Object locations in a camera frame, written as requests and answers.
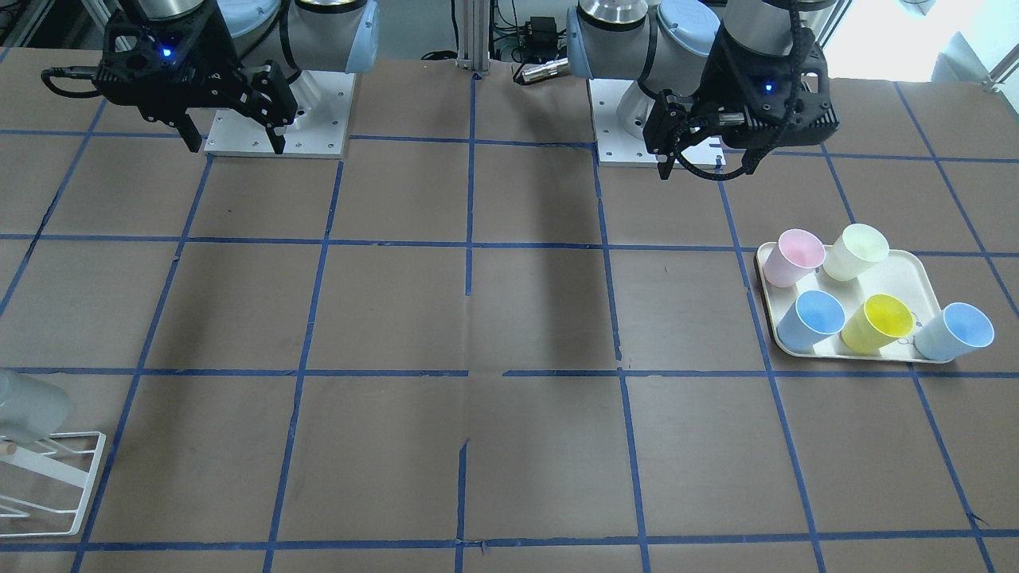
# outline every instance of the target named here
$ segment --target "silver cylinder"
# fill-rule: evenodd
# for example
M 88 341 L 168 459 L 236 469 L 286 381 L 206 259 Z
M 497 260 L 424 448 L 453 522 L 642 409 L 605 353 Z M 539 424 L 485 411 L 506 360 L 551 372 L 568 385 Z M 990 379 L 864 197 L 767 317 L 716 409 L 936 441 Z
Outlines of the silver cylinder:
M 835 9 L 835 4 L 810 9 L 811 4 L 818 3 L 800 1 L 800 19 L 813 31 L 820 30 Z M 721 22 L 733 39 L 748 50 L 771 56 L 786 56 L 793 50 L 789 11 L 762 0 L 731 0 Z
M 137 0 L 138 7 L 151 20 L 162 20 L 185 14 L 202 5 L 203 0 Z
M 580 7 L 606 23 L 635 23 L 647 15 L 646 0 L 580 0 Z

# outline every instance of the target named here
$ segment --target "white tray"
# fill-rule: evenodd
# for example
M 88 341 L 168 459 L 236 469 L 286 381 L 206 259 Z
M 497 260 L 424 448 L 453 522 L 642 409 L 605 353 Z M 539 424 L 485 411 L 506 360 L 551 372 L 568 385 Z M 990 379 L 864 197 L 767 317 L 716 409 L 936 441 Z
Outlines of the white tray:
M 844 358 L 886 362 L 925 362 L 928 364 L 951 362 L 949 360 L 929 360 L 920 354 L 913 345 L 913 334 L 920 326 L 937 316 L 937 313 L 942 311 L 941 305 L 937 304 L 937 298 L 934 297 L 934 291 L 930 287 L 930 279 L 927 278 L 927 271 L 924 270 L 923 263 L 916 258 L 916 255 L 906 251 L 892 250 L 889 252 L 889 258 L 883 262 L 846 282 L 832 278 L 818 268 L 798 280 L 796 284 L 782 289 L 764 280 L 764 273 L 761 271 L 764 261 L 767 260 L 774 246 L 774 243 L 761 245 L 757 249 L 755 263 L 757 275 L 760 277 L 764 292 L 764 309 L 767 311 L 768 322 L 771 326 L 771 336 L 774 338 L 774 344 L 787 354 L 800 358 Z M 828 245 L 824 246 L 825 250 L 830 248 Z M 786 312 L 793 306 L 796 298 L 806 291 L 824 291 L 838 299 L 846 310 L 847 320 L 868 297 L 892 295 L 906 303 L 916 319 L 916 327 L 909 336 L 900 338 L 872 354 L 860 354 L 850 349 L 842 342 L 842 336 L 839 334 L 817 343 L 812 350 L 792 351 L 779 340 L 777 326 L 782 318 L 786 316 Z

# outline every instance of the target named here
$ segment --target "pink cup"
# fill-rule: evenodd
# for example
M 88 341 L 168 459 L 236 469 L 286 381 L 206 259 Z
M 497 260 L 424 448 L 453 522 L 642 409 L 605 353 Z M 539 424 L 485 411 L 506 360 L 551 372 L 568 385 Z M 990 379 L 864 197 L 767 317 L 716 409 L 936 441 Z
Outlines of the pink cup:
M 802 228 L 791 228 L 764 262 L 764 279 L 775 287 L 792 287 L 824 263 L 824 244 Z

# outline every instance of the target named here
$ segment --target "tray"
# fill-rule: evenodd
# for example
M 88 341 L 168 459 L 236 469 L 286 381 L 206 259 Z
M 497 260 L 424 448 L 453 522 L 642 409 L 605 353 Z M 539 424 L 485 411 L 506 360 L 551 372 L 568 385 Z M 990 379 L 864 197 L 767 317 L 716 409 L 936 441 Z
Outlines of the tray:
M 798 280 L 796 284 L 782 289 L 764 280 L 764 273 L 761 271 L 764 261 L 767 260 L 774 247 L 775 243 L 761 245 L 757 249 L 754 263 L 764 293 L 764 309 L 771 327 L 771 337 L 774 338 L 774 344 L 787 354 L 800 358 L 842 358 L 927 364 L 951 362 L 925 358 L 913 345 L 913 334 L 880 348 L 872 354 L 859 354 L 850 349 L 842 342 L 842 336 L 839 334 L 817 343 L 810 351 L 789 350 L 779 340 L 779 322 L 786 316 L 786 312 L 793 306 L 796 298 L 806 291 L 824 291 L 838 299 L 843 309 L 846 310 L 847 319 L 863 305 L 863 301 L 867 300 L 868 297 L 880 294 L 892 295 L 906 303 L 906 306 L 912 311 L 913 317 L 916 319 L 914 334 L 920 326 L 937 316 L 942 307 L 937 304 L 937 298 L 934 296 L 934 290 L 930 287 L 930 279 L 927 278 L 927 271 L 923 268 L 923 263 L 916 258 L 916 255 L 907 251 L 890 251 L 888 259 L 846 282 L 832 278 L 818 268 Z M 825 245 L 824 249 L 826 251 L 832 247 Z

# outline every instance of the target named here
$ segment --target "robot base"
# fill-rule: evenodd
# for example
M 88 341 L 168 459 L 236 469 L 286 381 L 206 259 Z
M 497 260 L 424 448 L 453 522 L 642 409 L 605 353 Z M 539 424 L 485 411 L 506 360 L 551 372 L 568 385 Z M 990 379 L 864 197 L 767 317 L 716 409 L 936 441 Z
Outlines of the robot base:
M 205 142 L 205 152 L 228 157 L 304 157 L 342 159 L 346 143 L 356 75 L 336 71 L 305 71 L 315 85 L 315 105 L 306 106 L 297 90 L 298 103 L 307 113 L 286 129 L 282 155 L 272 152 L 265 128 L 239 113 L 226 109 L 216 118 Z
M 644 142 L 627 133 L 616 114 L 631 80 L 591 80 L 591 116 L 598 141 L 598 162 L 616 167 L 654 167 L 658 160 L 644 149 Z M 683 152 L 691 163 L 715 167 L 726 164 L 721 141 L 708 138 L 700 145 Z

